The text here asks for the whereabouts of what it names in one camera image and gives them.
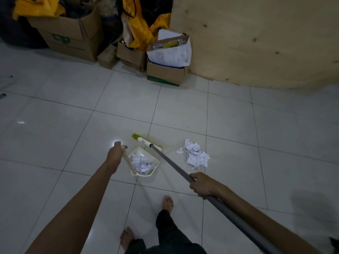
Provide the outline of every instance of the leg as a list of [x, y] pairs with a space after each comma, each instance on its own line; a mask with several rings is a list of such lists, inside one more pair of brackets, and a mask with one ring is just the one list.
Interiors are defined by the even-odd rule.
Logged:
[[134, 239], [134, 233], [129, 227], [122, 231], [120, 236], [120, 245], [125, 251], [125, 254], [139, 254], [146, 250], [146, 245], [143, 239]]
[[159, 244], [184, 244], [192, 243], [175, 225], [170, 213], [174, 207], [173, 200], [170, 196], [164, 198], [162, 211], [160, 211], [156, 226], [158, 228]]

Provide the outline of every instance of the person's left arm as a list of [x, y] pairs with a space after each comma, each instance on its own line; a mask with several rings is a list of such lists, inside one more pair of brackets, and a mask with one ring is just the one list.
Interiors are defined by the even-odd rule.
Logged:
[[76, 254], [81, 252], [109, 179], [121, 162], [122, 152], [121, 142], [116, 141], [114, 147], [109, 150], [106, 161], [41, 231], [26, 254]]

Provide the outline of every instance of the white dustpan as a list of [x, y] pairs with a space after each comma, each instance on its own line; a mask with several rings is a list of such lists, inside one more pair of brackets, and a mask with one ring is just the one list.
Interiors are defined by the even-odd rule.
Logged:
[[[126, 150], [124, 147], [122, 147], [124, 150], [124, 159], [127, 162], [127, 165], [130, 169], [130, 172], [132, 173], [132, 175], [138, 175], [138, 176], [150, 176], [153, 174], [153, 172], [155, 171], [155, 169], [157, 168], [157, 166], [160, 163], [160, 160], [158, 160], [157, 158], [155, 158], [153, 155], [149, 154], [147, 151], [145, 151], [143, 148], [141, 147], [137, 147], [129, 156], [127, 156]], [[131, 157], [133, 154], [139, 153], [141, 156], [146, 157], [150, 162], [152, 162], [154, 164], [154, 169], [153, 171], [149, 174], [149, 175], [140, 175], [137, 171], [135, 171], [132, 162], [131, 162]]]

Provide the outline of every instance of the person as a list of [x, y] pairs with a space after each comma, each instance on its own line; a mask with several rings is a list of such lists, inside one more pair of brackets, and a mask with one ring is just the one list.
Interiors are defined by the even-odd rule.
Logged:
[[[101, 167], [41, 231], [26, 251], [26, 254], [78, 254], [81, 252], [110, 177], [116, 172], [121, 162], [123, 154], [121, 146], [119, 141], [114, 143]], [[227, 186], [202, 172], [191, 174], [191, 176], [196, 181], [189, 187], [199, 196], [214, 195], [218, 197], [282, 253], [319, 253], [305, 240], [244, 201]], [[173, 200], [171, 197], [166, 196], [163, 200], [162, 210], [156, 219], [159, 237], [158, 246], [146, 249], [143, 240], [134, 239], [133, 232], [127, 227], [120, 237], [120, 244], [125, 253], [205, 254], [206, 252], [200, 245], [192, 243], [175, 225], [171, 218], [173, 208]]]

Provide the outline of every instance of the person's right foot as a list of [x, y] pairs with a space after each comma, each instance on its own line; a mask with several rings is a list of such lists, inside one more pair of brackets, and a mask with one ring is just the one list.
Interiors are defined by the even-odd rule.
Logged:
[[174, 208], [173, 200], [170, 196], [165, 196], [164, 201], [162, 203], [162, 209], [166, 209], [169, 213], [172, 213]]
[[127, 250], [129, 243], [133, 239], [134, 239], [134, 233], [129, 227], [126, 227], [126, 229], [122, 231], [121, 236], [120, 236], [120, 245], [122, 246], [124, 251]]

